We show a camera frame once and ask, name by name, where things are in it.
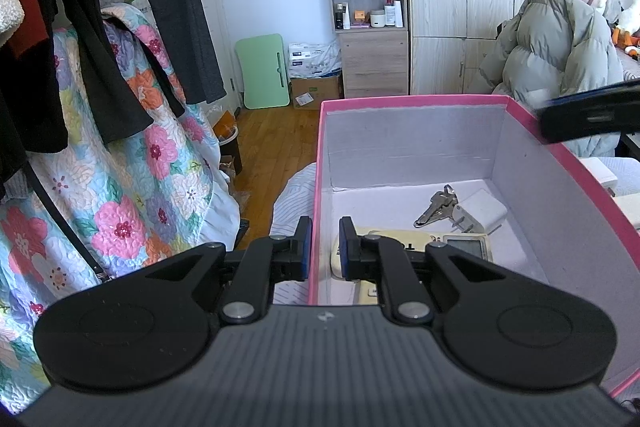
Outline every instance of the box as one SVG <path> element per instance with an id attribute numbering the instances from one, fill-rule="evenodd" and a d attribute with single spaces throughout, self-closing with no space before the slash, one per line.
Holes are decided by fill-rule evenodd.
<path id="1" fill-rule="evenodd" d="M 325 78 L 292 78 L 291 98 L 296 109 L 320 109 L 324 100 L 342 97 L 342 79 L 338 74 Z"/>
<path id="2" fill-rule="evenodd" d="M 602 385 L 622 389 L 640 375 L 640 236 L 580 161 L 562 144 L 543 145 L 537 129 L 506 96 L 322 104 L 309 303 L 354 302 L 355 283 L 330 268 L 342 216 L 370 230 L 415 230 L 445 184 L 460 201 L 484 188 L 508 209 L 489 238 L 494 262 L 602 308 L 618 332 Z"/>

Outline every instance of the floral quilt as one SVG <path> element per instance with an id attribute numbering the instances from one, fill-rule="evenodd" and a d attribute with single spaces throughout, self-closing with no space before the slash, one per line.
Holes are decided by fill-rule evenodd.
<path id="1" fill-rule="evenodd" d="M 220 148 L 197 106 L 172 113 L 145 57 L 147 46 L 167 73 L 176 97 L 184 93 L 162 40 L 132 6 L 103 10 L 129 31 L 105 21 L 123 82 L 154 123 L 105 146 L 82 83 L 78 36 L 54 35 L 60 99 L 69 146 L 31 158 L 34 171 L 62 215 L 111 277 L 119 277 L 206 241 L 233 247 L 239 226 Z M 48 387 L 34 351 L 38 317 L 55 302 L 98 283 L 35 194 L 0 206 L 0 400 L 12 412 Z"/>

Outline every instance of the wooden shelf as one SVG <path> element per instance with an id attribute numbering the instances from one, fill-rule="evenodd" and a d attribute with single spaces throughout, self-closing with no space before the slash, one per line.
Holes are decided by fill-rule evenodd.
<path id="1" fill-rule="evenodd" d="M 385 26 L 384 28 L 351 28 L 350 30 L 336 30 L 336 33 L 362 33 L 362 32 L 405 32 L 406 28 Z"/>

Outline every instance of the trash can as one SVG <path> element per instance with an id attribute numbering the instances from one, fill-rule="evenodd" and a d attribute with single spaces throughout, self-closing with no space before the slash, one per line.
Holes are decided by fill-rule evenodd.
<path id="1" fill-rule="evenodd" d="M 233 156 L 236 174 L 242 172 L 242 158 L 240 157 L 240 148 L 238 147 L 238 127 L 234 129 L 231 137 L 220 142 L 220 155 Z"/>

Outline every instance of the puffer jacket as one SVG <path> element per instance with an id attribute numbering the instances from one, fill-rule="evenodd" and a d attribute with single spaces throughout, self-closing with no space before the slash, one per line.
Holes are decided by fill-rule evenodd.
<path id="1" fill-rule="evenodd" d="M 525 0 L 468 92 L 508 94 L 529 110 L 552 98 L 623 81 L 607 21 L 581 0 Z M 613 156 L 620 135 L 567 142 L 577 156 Z"/>

